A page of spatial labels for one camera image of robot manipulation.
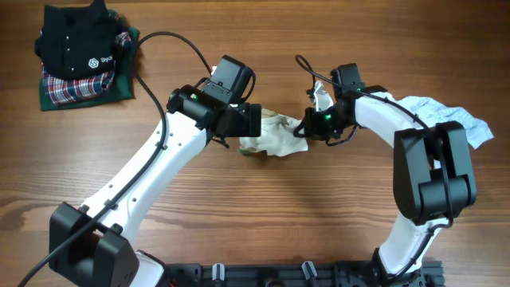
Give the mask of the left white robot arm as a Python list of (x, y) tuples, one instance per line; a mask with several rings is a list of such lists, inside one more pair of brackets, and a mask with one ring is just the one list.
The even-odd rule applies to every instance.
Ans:
[(172, 92), (147, 142), (105, 187), (49, 222), (49, 268), (77, 286), (161, 286), (166, 266), (133, 241), (156, 199), (211, 140), (261, 134), (261, 106), (244, 97), (256, 76), (223, 56), (199, 85)]

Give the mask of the beige and tan shirt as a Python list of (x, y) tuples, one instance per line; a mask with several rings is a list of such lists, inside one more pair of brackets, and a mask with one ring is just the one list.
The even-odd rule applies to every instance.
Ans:
[(265, 151), (267, 155), (287, 156), (307, 151), (305, 138), (298, 138), (293, 131), (300, 121), (290, 116), (263, 108), (261, 110), (261, 135), (258, 137), (241, 137), (239, 152), (243, 154)]

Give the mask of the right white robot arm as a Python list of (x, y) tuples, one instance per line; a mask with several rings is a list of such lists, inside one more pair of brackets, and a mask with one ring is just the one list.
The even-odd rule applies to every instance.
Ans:
[(398, 217), (387, 240), (375, 251), (380, 278), (391, 284), (422, 267), (422, 258), (441, 230), (475, 203), (475, 184), (467, 137), (457, 121), (428, 126), (408, 108), (386, 96), (377, 85), (366, 85), (357, 64), (340, 65), (325, 82), (335, 101), (326, 108), (307, 108), (294, 129), (297, 138), (328, 146), (343, 144), (346, 128), (372, 130), (393, 149), (393, 195)]

